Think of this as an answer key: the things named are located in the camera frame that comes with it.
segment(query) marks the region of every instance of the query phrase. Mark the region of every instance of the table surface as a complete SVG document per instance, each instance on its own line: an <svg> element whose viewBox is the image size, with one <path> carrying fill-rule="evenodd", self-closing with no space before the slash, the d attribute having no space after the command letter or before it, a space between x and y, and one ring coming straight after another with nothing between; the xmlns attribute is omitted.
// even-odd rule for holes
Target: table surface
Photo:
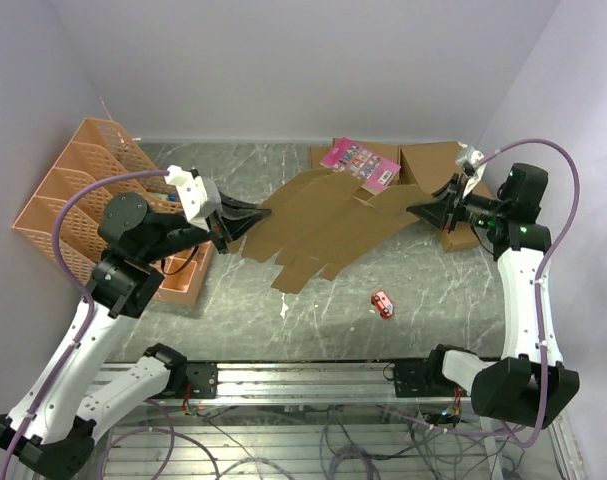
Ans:
<svg viewBox="0 0 607 480"><path fill-rule="evenodd" d="M196 166L224 193L259 203L309 168L309 145L148 143L160 167ZM151 303L110 360L136 361L157 342L191 360L322 360L426 356L439 343L500 355L503 294L496 264L480 247L444 253L434 231L410 225L329 282L299 294L270 284L273 260L215 254L195 306ZM370 296L384 290L395 315Z"/></svg>

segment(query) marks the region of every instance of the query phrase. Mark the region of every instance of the marble tabletop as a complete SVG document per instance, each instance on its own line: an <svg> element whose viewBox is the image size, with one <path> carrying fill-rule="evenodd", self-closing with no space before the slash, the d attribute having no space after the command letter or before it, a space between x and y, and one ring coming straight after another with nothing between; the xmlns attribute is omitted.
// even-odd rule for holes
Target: marble tabletop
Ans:
<svg viewBox="0 0 607 480"><path fill-rule="evenodd" d="M219 189L259 203L309 168L308 145L148 143L160 167L196 166ZM212 259L197 304L153 302L111 361L135 361L157 342L191 360L322 360L425 356L439 343L500 355L501 281L481 248L444 253L423 223L392 235L329 282L299 294L270 288L280 271L240 255ZM370 296L384 290L396 312L383 320Z"/></svg>

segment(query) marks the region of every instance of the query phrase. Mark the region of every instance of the pink box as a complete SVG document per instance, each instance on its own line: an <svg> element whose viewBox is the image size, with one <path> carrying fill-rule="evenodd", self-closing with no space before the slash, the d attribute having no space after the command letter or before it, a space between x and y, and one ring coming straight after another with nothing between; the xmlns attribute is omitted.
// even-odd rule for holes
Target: pink box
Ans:
<svg viewBox="0 0 607 480"><path fill-rule="evenodd" d="M362 178L363 188L374 195L385 190L401 170L400 165L345 137L323 157L321 165L335 172L347 170Z"/></svg>

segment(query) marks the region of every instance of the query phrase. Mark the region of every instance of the gray wall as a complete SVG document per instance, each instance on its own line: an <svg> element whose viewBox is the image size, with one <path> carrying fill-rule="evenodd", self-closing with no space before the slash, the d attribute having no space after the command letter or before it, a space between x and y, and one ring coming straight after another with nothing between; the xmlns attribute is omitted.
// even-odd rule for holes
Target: gray wall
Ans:
<svg viewBox="0 0 607 480"><path fill-rule="evenodd" d="M52 0L144 139L477 140L558 0Z"/></svg>
<svg viewBox="0 0 607 480"><path fill-rule="evenodd" d="M83 118L102 115L52 6L0 0L0 413L34 382L77 301L10 226Z"/></svg>
<svg viewBox="0 0 607 480"><path fill-rule="evenodd" d="M582 387L571 419L592 478L607 479L607 0L562 1L483 136L485 151L540 136L577 161L579 214L552 259L554 326L568 368ZM541 221L554 234L565 222L571 180L562 158L544 147L505 154L488 168L496 187L514 161L550 172Z"/></svg>

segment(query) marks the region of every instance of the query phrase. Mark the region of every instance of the stacked basket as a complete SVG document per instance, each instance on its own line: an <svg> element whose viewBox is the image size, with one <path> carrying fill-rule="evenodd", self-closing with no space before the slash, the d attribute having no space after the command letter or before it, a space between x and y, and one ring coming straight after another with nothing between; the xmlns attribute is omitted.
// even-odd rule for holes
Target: stacked basket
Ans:
<svg viewBox="0 0 607 480"><path fill-rule="evenodd" d="M12 228L23 234L54 262L51 233L54 220L74 193L97 180L114 175L156 169L119 124L85 119ZM82 283L87 283L106 247L97 233L103 209L114 195L124 192L142 195L156 212L172 213L181 210L180 203L153 195L176 194L174 187L167 185L162 177L115 183L83 197L68 213L60 238L63 258ZM211 243L201 245L193 260L180 274L166 277L156 298L193 305L212 253ZM167 271L177 270L188 255L189 252L182 252L170 257Z"/></svg>

